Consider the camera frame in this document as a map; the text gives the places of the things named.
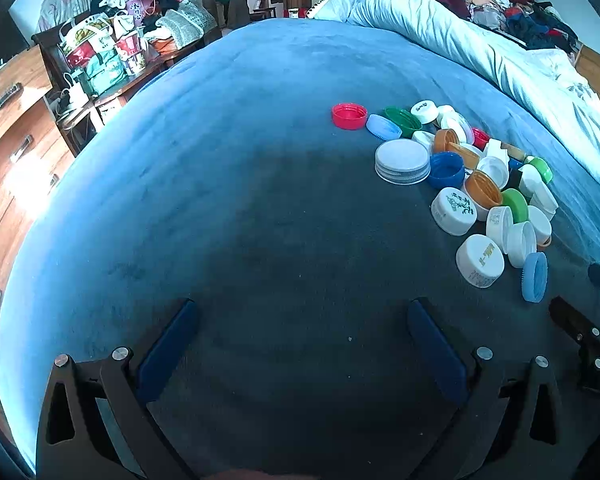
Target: white bottle cap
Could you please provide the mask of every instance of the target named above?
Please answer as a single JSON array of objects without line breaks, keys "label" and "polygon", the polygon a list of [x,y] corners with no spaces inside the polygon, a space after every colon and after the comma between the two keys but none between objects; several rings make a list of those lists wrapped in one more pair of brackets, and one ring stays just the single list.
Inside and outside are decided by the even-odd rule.
[{"label": "white bottle cap", "polygon": [[455,112],[454,108],[451,105],[442,105],[438,107],[438,116],[436,118],[436,123],[440,126],[440,122],[442,121],[442,117],[449,112]]},{"label": "white bottle cap", "polygon": [[466,133],[460,124],[458,114],[456,112],[448,112],[442,115],[440,119],[440,128],[443,130],[452,129],[458,136],[459,142],[466,142]]},{"label": "white bottle cap", "polygon": [[471,235],[456,253],[460,274],[473,286],[487,288],[504,272],[504,256],[496,242],[484,235]]},{"label": "white bottle cap", "polygon": [[486,156],[499,158],[507,167],[509,167],[509,153],[507,150],[503,149],[501,140],[489,139],[489,142],[487,142],[487,145],[484,147],[484,154]]},{"label": "white bottle cap", "polygon": [[476,168],[486,173],[494,181],[495,185],[502,191],[509,181],[509,168],[507,165],[495,156],[485,156],[478,162]]},{"label": "white bottle cap", "polygon": [[543,245],[551,237],[551,222],[536,206],[529,206],[529,221],[536,232],[536,242]]},{"label": "white bottle cap", "polygon": [[455,187],[445,187],[431,204],[436,224],[453,236],[462,236],[475,224],[477,213],[474,202]]},{"label": "white bottle cap", "polygon": [[542,211],[549,221],[554,218],[555,212],[558,211],[558,202],[544,182],[536,187],[530,203]]},{"label": "white bottle cap", "polygon": [[433,101],[420,101],[411,108],[414,115],[422,124],[429,124],[438,118],[438,107]]},{"label": "white bottle cap", "polygon": [[509,230],[513,225],[513,213],[508,205],[493,207],[487,216],[486,233],[491,240],[496,242],[500,250],[507,254],[507,239]]},{"label": "white bottle cap", "polygon": [[418,144],[423,145],[429,152],[429,155],[433,152],[433,141],[435,138],[436,136],[434,134],[423,132],[421,130],[414,132],[411,136],[411,140],[415,140]]},{"label": "white bottle cap", "polygon": [[536,232],[531,222],[513,224],[507,237],[509,261],[517,269],[524,267],[526,258],[538,249]]},{"label": "white bottle cap", "polygon": [[520,168],[522,177],[520,177],[520,186],[518,189],[527,198],[531,198],[536,192],[536,188],[542,182],[540,172],[530,164],[525,164]]}]

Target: black metal bracket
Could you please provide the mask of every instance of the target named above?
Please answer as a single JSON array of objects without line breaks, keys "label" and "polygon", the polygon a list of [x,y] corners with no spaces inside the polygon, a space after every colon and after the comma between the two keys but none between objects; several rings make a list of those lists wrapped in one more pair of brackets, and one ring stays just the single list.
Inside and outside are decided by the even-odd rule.
[{"label": "black metal bracket", "polygon": [[[582,457],[569,445],[571,433],[565,427],[560,392],[545,357],[530,363],[501,362],[489,348],[469,345],[426,298],[410,303],[408,323],[421,354],[442,356],[429,367],[435,370],[438,386],[445,382],[435,377],[440,370],[461,377],[455,370],[462,363],[466,371],[466,401],[410,480],[572,477]],[[447,346],[437,351],[431,341]]]},{"label": "black metal bracket", "polygon": [[580,345],[578,384],[600,396],[600,329],[560,297],[554,298],[549,304],[549,314],[554,323]]},{"label": "black metal bracket", "polygon": [[[548,360],[502,362],[472,346],[419,298],[408,326],[443,395],[458,407],[411,480],[570,479],[573,453],[560,393]],[[105,359],[56,358],[38,428],[37,473],[44,480],[131,480],[107,433],[98,398],[107,399],[128,448],[149,480],[197,480],[162,434],[146,404],[158,398],[198,324],[190,300],[137,345]]]},{"label": "black metal bracket", "polygon": [[99,361],[54,362],[38,427],[36,471],[44,480],[131,480],[120,462],[96,399],[107,399],[129,449],[149,480],[196,480],[146,408],[166,385],[198,324],[191,300],[177,300],[164,323],[138,345]]}]

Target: large white lid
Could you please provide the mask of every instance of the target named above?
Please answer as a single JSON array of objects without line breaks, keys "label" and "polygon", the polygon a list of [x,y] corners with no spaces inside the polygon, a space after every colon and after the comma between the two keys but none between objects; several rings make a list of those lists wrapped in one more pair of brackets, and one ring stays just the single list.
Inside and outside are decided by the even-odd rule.
[{"label": "large white lid", "polygon": [[429,152],[414,140],[390,140],[376,150],[376,164],[391,171],[417,171],[429,164]]}]

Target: bed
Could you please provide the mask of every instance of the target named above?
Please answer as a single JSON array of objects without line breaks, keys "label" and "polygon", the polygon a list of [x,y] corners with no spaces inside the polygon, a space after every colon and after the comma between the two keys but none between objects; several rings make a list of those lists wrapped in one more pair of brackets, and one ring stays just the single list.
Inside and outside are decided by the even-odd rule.
[{"label": "bed", "polygon": [[[491,47],[484,58],[509,96],[480,73],[480,36],[460,50],[455,17],[418,3],[430,15],[414,18],[411,38],[403,5],[382,11],[400,34],[371,26],[377,0],[328,0],[315,19],[232,32],[152,80],[80,154],[27,235],[0,314],[0,398],[31,465],[54,357],[131,344],[178,297],[196,301],[202,323],[150,409],[201,475],[406,478],[454,412],[407,332],[405,305],[418,296],[497,356],[546,356],[578,452],[592,444],[600,400],[576,389],[575,347],[547,306],[561,295],[600,327],[600,290],[587,279],[600,263],[600,118],[555,83],[570,110],[551,115],[536,95],[523,107],[514,56]],[[437,19],[448,20],[448,52],[417,44]],[[560,209],[542,303],[522,300],[508,265],[490,288],[468,285],[454,261],[464,238],[430,215],[436,191],[381,180],[381,141],[330,120],[339,102],[379,112],[423,99],[554,169]]]}]

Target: bottle cap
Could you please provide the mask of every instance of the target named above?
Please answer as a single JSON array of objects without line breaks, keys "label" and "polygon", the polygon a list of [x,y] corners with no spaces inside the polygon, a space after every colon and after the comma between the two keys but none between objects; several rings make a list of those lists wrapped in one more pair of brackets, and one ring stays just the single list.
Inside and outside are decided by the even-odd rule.
[{"label": "bottle cap", "polygon": [[422,123],[403,108],[389,106],[384,109],[384,115],[392,123],[400,126],[405,139],[411,139],[414,132],[422,129]]},{"label": "bottle cap", "polygon": [[448,152],[448,146],[458,142],[458,136],[453,130],[438,130],[433,140],[433,153]]},{"label": "bottle cap", "polygon": [[536,232],[531,222],[513,224],[507,238],[507,255],[511,265],[522,269],[527,257],[536,250]]},{"label": "bottle cap", "polygon": [[448,143],[446,145],[446,148],[448,151],[460,155],[462,157],[462,160],[464,160],[465,168],[467,168],[468,170],[475,170],[475,168],[478,166],[478,162],[480,162],[480,155],[476,155],[471,150],[463,148],[462,146],[460,146],[460,144],[457,144],[456,142]]},{"label": "bottle cap", "polygon": [[502,205],[511,208],[514,224],[529,220],[529,208],[525,197],[517,189],[506,189],[502,192]]},{"label": "bottle cap", "polygon": [[422,124],[429,124],[438,118],[438,107],[433,101],[420,101],[413,105],[411,114]]},{"label": "bottle cap", "polygon": [[464,183],[469,196],[483,208],[491,209],[502,205],[502,193],[489,175],[475,170]]},{"label": "bottle cap", "polygon": [[504,162],[494,156],[486,156],[478,162],[477,169],[489,175],[498,189],[504,189],[509,181],[509,170]]},{"label": "bottle cap", "polygon": [[343,130],[359,130],[366,124],[366,108],[355,103],[341,103],[331,109],[333,124]]},{"label": "bottle cap", "polygon": [[463,236],[475,224],[474,203],[465,193],[445,187],[431,204],[431,214],[436,224],[453,236]]},{"label": "bottle cap", "polygon": [[522,297],[529,303],[540,303],[546,292],[549,269],[544,253],[530,254],[522,267]]},{"label": "bottle cap", "polygon": [[551,237],[552,228],[551,222],[536,206],[529,206],[529,221],[536,232],[536,241],[541,246]]},{"label": "bottle cap", "polygon": [[542,177],[531,164],[525,164],[520,168],[520,171],[522,172],[522,178],[520,178],[518,189],[522,195],[531,198],[536,192],[536,188],[542,183]]},{"label": "bottle cap", "polygon": [[451,128],[455,131],[460,142],[467,142],[466,133],[462,128],[462,124],[460,124],[460,117],[457,112],[448,112],[442,115],[442,119],[440,120],[440,128],[446,130]]},{"label": "bottle cap", "polygon": [[414,140],[389,140],[376,150],[376,173],[391,184],[417,184],[429,171],[429,153]]},{"label": "bottle cap", "polygon": [[513,226],[513,215],[508,206],[492,207],[487,216],[486,234],[491,240],[496,242],[500,250],[507,254],[507,239],[509,230]]},{"label": "bottle cap", "polygon": [[487,288],[504,272],[504,257],[493,240],[471,235],[458,249],[456,265],[471,285]]},{"label": "bottle cap", "polygon": [[380,115],[371,114],[366,120],[366,129],[374,134],[378,139],[388,140],[400,139],[402,130],[400,126],[392,123],[386,117]]},{"label": "bottle cap", "polygon": [[429,152],[429,155],[431,155],[431,153],[433,153],[433,141],[435,138],[436,136],[434,134],[418,130],[413,133],[411,140],[415,140],[418,144],[423,145]]},{"label": "bottle cap", "polygon": [[530,204],[542,211],[550,221],[554,218],[555,212],[558,210],[558,202],[544,182],[541,182],[536,187]]},{"label": "bottle cap", "polygon": [[442,152],[431,155],[431,172],[427,183],[435,189],[455,187],[459,189],[464,182],[464,163],[457,153]]},{"label": "bottle cap", "polygon": [[549,165],[544,160],[542,160],[542,158],[535,156],[529,161],[529,164],[531,164],[534,168],[536,168],[536,170],[538,170],[538,173],[540,173],[540,176],[542,177],[542,180],[545,184],[548,184],[554,178],[554,174],[551,171],[551,168],[549,168]]}]

